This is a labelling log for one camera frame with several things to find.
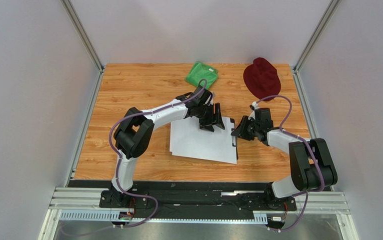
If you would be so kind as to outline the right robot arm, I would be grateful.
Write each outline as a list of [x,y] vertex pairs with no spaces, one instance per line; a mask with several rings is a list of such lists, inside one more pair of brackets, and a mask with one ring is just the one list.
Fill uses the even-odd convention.
[[274,126],[269,108],[256,108],[243,116],[232,131],[235,138],[253,141],[288,154],[290,175],[267,185],[268,202],[284,200],[307,191],[322,191],[338,182],[338,174],[327,142],[307,139]]

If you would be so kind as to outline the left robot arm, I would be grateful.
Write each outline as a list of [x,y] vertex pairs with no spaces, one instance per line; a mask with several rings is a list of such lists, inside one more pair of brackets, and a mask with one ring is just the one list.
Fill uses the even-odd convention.
[[148,149],[152,134],[158,128],[177,120],[197,118],[199,129],[214,132],[215,127],[225,129],[221,105],[213,101],[214,94],[204,86],[194,92],[177,96],[170,102],[152,109],[130,108],[116,122],[109,133],[110,147],[117,154],[111,187],[111,197],[124,204],[126,199],[137,197],[128,191],[133,186],[133,176],[138,158]]

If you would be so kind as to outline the white paper sheet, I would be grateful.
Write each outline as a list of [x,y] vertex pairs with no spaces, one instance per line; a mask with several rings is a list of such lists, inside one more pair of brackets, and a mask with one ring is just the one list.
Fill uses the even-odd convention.
[[214,127],[214,132],[199,129],[199,120],[189,117],[182,121],[183,141],[174,156],[228,163],[225,161],[227,132]]
[[174,155],[179,148],[180,144],[183,142],[184,138],[183,125],[181,120],[177,120],[171,123],[170,126],[170,144],[169,151]]

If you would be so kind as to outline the black clipboard folder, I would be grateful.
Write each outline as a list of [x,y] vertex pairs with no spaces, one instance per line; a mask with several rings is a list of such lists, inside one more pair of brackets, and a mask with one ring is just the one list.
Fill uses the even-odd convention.
[[232,135],[232,132],[236,128],[235,120],[230,117],[223,117],[222,119],[226,131],[226,144],[223,151],[225,153],[224,160],[226,163],[236,165],[239,158],[237,152],[237,137]]

